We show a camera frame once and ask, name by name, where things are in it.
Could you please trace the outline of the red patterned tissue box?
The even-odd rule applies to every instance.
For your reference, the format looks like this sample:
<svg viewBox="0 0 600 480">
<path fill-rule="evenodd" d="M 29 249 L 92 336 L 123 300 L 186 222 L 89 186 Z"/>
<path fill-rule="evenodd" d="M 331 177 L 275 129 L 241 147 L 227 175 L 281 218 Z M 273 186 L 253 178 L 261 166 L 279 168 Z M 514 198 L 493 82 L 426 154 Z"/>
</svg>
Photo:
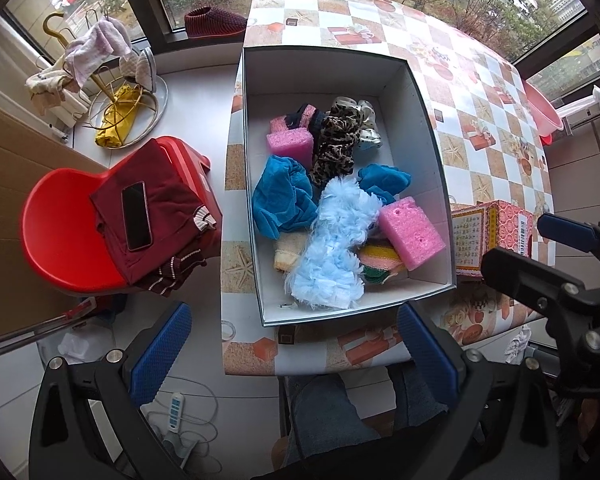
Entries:
<svg viewBox="0 0 600 480">
<path fill-rule="evenodd" d="M 452 212 L 456 274 L 481 278 L 482 256 L 495 247 L 531 256 L 533 216 L 514 204 L 494 200 Z"/>
</svg>

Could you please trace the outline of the light blue fluffy duster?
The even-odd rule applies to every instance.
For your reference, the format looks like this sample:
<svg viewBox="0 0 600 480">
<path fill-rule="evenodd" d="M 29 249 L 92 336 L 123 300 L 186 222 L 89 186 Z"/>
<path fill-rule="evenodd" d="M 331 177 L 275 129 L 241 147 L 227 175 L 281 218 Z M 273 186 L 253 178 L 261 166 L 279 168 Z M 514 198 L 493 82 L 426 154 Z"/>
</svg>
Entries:
<svg viewBox="0 0 600 480">
<path fill-rule="evenodd" d="M 313 310 L 354 308 L 364 295 L 356 250 L 366 242 L 381 207 L 356 177 L 332 178 L 318 202 L 306 249 L 286 277 L 286 292 Z"/>
</svg>

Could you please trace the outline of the red plastic basin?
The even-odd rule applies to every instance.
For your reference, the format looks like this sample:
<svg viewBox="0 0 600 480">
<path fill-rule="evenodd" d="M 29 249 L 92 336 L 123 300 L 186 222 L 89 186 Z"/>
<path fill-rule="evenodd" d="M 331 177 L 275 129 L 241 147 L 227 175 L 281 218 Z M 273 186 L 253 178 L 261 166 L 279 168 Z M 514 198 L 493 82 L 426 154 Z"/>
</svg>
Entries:
<svg viewBox="0 0 600 480">
<path fill-rule="evenodd" d="M 553 136 L 551 134 L 547 134 L 546 136 L 542 136 L 542 134 L 540 134 L 540 140 L 544 146 L 549 146 L 553 143 Z"/>
</svg>

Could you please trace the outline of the pink plastic basin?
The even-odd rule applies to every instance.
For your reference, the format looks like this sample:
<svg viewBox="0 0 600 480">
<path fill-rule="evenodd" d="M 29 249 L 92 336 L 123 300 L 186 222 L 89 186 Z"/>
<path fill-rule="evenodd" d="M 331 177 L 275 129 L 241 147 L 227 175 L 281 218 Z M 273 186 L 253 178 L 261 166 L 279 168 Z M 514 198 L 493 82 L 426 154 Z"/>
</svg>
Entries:
<svg viewBox="0 0 600 480">
<path fill-rule="evenodd" d="M 562 118 L 558 116 L 554 106 L 550 104 L 550 101 L 544 94 L 526 80 L 522 82 L 522 85 L 524 86 L 528 107 L 535 121 L 539 136 L 541 138 L 550 138 L 554 132 L 564 130 Z"/>
</svg>

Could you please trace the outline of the pink navy knitted sock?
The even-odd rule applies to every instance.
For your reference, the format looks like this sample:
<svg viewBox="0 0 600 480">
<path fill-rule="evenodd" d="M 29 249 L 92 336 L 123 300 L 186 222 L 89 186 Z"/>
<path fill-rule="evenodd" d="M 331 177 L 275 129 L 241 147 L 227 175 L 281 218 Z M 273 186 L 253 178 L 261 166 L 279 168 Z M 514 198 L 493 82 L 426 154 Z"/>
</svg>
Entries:
<svg viewBox="0 0 600 480">
<path fill-rule="evenodd" d="M 322 128 L 326 114 L 315 106 L 304 103 L 294 113 L 278 116 L 270 121 L 270 133 L 305 128 L 317 136 Z"/>
</svg>

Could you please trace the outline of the pink foam sponge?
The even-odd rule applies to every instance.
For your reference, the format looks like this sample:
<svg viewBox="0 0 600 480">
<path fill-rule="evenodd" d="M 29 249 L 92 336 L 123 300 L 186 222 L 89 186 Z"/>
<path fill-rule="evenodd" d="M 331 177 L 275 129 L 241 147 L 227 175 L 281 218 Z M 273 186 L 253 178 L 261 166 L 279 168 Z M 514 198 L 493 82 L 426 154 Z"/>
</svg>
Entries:
<svg viewBox="0 0 600 480">
<path fill-rule="evenodd" d="M 419 268 L 446 247 L 425 211 L 411 196 L 383 206 L 378 224 L 409 271 Z"/>
<path fill-rule="evenodd" d="M 314 139 L 306 128 L 269 133 L 266 142 L 273 155 L 292 158 L 306 169 L 312 167 Z"/>
</svg>

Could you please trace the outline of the gold clothes rack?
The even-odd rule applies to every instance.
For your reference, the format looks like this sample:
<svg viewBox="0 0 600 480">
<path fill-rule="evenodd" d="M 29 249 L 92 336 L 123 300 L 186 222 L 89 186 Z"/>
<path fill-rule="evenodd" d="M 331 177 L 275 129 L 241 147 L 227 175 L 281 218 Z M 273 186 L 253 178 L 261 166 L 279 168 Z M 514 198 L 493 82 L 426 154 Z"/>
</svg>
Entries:
<svg viewBox="0 0 600 480">
<path fill-rule="evenodd" d="M 166 82 L 157 74 L 156 61 L 151 50 L 137 50 L 131 41 L 133 54 L 127 60 L 117 56 L 108 58 L 87 79 L 84 86 L 79 88 L 73 76 L 66 70 L 65 50 L 70 42 L 86 33 L 76 37 L 68 29 L 55 27 L 53 20 L 63 16 L 61 12 L 54 12 L 43 20 L 43 32 L 57 40 L 62 51 L 54 64 L 43 68 L 27 80 L 32 104 L 41 114 L 54 112 L 67 125 L 91 131 L 95 141 L 96 130 L 102 124 L 105 108 L 114 102 L 114 92 L 117 88 L 122 84 L 137 86 L 143 93 L 135 122 L 125 144 L 121 148 L 104 149 L 121 151 L 140 143 L 158 124 L 169 96 Z M 86 32 L 100 19 L 88 24 Z"/>
</svg>

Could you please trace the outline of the red plastic chair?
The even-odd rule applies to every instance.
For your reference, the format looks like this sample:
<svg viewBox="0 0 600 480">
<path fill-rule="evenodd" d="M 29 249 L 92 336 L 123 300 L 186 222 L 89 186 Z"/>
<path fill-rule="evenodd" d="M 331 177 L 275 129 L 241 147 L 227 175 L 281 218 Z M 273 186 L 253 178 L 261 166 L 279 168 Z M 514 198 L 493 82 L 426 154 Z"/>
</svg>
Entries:
<svg viewBox="0 0 600 480">
<path fill-rule="evenodd" d="M 208 195 L 215 198 L 207 156 L 175 136 L 155 139 L 171 153 L 182 151 L 190 168 L 208 164 Z M 36 274 L 64 292 L 99 296 L 140 289 L 129 285 L 114 265 L 102 234 L 96 230 L 90 200 L 126 157 L 100 174 L 71 168 L 53 170 L 38 181 L 24 203 L 20 226 L 24 256 Z M 221 234 L 215 237 L 207 259 L 219 255 L 220 238 Z"/>
</svg>

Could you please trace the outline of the dark red slipper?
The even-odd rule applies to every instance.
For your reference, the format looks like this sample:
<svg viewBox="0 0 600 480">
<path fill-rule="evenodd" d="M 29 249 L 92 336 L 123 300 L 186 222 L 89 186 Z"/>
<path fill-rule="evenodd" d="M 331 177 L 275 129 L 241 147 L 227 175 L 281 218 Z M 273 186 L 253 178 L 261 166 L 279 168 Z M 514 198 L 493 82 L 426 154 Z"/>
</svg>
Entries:
<svg viewBox="0 0 600 480">
<path fill-rule="evenodd" d="M 184 16 L 189 39 L 228 38 L 242 34 L 247 27 L 244 16 L 217 6 L 204 6 Z"/>
</svg>

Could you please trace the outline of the checkered patterned tablecloth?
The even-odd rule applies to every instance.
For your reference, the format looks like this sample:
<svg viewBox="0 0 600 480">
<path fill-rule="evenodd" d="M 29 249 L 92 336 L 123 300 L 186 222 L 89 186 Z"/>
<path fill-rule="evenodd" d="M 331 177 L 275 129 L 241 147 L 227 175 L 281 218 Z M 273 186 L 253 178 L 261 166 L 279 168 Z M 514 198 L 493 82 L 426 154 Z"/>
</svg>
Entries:
<svg viewBox="0 0 600 480">
<path fill-rule="evenodd" d="M 484 294 L 450 306 L 450 250 L 367 286 L 349 310 L 301 307 L 273 266 L 274 245 L 251 220 L 268 160 L 271 120 L 337 96 L 372 103 L 381 144 L 356 164 L 398 167 L 407 195 L 439 232 L 453 209 L 553 209 L 550 175 L 516 68 L 455 28 L 389 0 L 251 0 L 225 164 L 221 250 L 224 370 L 273 376 L 342 372 L 407 359 L 396 308 L 431 298 L 434 322 L 472 344 L 532 320 L 530 309 Z"/>
</svg>

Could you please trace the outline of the leopard print fabric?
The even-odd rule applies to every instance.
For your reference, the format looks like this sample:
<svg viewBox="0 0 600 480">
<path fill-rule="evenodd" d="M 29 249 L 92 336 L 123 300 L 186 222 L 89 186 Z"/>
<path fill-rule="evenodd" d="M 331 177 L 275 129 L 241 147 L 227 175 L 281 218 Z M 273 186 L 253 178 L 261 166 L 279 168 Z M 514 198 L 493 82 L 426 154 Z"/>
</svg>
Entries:
<svg viewBox="0 0 600 480">
<path fill-rule="evenodd" d="M 353 151 L 360 142 L 363 115 L 360 108 L 334 104 L 314 136 L 309 177 L 316 188 L 324 188 L 334 177 L 352 174 Z"/>
</svg>

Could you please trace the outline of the yellow green scouring sponge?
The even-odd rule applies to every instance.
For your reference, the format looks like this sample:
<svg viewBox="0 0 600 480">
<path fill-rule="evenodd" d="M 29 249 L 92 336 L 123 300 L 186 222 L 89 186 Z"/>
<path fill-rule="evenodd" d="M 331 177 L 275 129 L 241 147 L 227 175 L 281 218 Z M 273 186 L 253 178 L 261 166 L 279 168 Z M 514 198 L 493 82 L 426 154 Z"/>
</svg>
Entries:
<svg viewBox="0 0 600 480">
<path fill-rule="evenodd" d="M 384 284 L 406 270 L 393 246 L 385 240 L 367 243 L 358 251 L 362 264 L 362 277 L 367 284 Z"/>
</svg>

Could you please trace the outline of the beige knitted glove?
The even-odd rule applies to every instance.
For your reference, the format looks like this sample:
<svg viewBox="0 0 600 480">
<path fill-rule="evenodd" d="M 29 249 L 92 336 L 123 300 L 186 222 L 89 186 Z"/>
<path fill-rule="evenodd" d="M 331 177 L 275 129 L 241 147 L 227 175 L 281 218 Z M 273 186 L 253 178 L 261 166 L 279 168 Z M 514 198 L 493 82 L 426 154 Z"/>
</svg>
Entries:
<svg viewBox="0 0 600 480">
<path fill-rule="evenodd" d="M 278 272 L 290 272 L 306 249 L 308 238 L 308 231 L 280 234 L 274 244 L 274 269 Z"/>
</svg>

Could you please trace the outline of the black smartphone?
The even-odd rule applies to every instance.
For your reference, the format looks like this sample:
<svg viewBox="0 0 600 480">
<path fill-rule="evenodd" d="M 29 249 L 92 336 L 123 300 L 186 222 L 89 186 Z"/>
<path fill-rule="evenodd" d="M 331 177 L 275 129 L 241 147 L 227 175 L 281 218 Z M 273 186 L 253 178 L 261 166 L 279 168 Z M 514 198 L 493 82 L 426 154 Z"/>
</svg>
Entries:
<svg viewBox="0 0 600 480">
<path fill-rule="evenodd" d="M 143 181 L 128 185 L 121 192 L 126 246 L 138 252 L 152 244 L 146 186 Z"/>
</svg>

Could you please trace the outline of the white polka dot cloth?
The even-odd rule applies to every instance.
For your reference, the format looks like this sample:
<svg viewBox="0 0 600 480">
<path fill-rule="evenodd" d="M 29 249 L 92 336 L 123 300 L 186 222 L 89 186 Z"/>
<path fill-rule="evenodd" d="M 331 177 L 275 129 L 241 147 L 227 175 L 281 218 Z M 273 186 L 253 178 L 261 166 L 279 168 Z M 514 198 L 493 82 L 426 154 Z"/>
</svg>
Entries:
<svg viewBox="0 0 600 480">
<path fill-rule="evenodd" d="M 376 125 L 372 104 L 366 100 L 355 101 L 348 96 L 337 96 L 332 102 L 332 113 L 351 116 L 358 123 L 358 149 L 370 150 L 381 147 L 381 136 Z"/>
</svg>

